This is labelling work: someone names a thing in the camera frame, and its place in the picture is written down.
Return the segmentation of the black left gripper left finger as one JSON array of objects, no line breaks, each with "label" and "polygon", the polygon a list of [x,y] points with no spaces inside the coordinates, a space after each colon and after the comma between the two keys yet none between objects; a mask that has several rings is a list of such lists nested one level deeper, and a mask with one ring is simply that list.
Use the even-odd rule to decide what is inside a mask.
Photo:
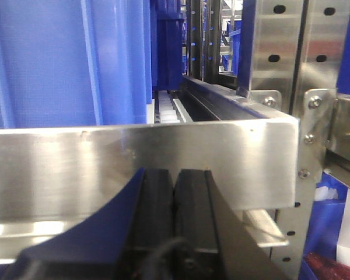
[{"label": "black left gripper left finger", "polygon": [[173,195],[173,183],[167,170],[145,171],[125,248],[128,279],[171,278]]}]

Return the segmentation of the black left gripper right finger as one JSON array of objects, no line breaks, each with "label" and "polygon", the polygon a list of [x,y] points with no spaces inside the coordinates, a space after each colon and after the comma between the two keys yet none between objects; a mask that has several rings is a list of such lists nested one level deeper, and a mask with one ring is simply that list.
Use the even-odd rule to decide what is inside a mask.
[{"label": "black left gripper right finger", "polygon": [[219,256],[205,172],[183,169],[175,185],[176,279],[215,279]]}]

